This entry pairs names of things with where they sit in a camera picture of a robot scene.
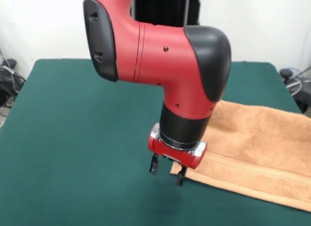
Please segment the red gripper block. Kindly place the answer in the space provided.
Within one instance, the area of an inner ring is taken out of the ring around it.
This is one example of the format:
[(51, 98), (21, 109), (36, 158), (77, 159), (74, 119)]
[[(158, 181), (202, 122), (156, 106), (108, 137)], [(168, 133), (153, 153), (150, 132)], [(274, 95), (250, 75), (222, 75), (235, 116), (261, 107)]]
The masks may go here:
[(156, 123), (148, 138), (148, 148), (154, 153), (151, 160), (149, 172), (156, 174), (159, 166), (159, 156), (163, 156), (179, 163), (182, 167), (176, 176), (175, 184), (182, 186), (188, 168), (196, 169), (207, 151), (207, 143), (201, 141), (193, 150), (177, 150), (166, 145), (160, 139), (159, 123)]

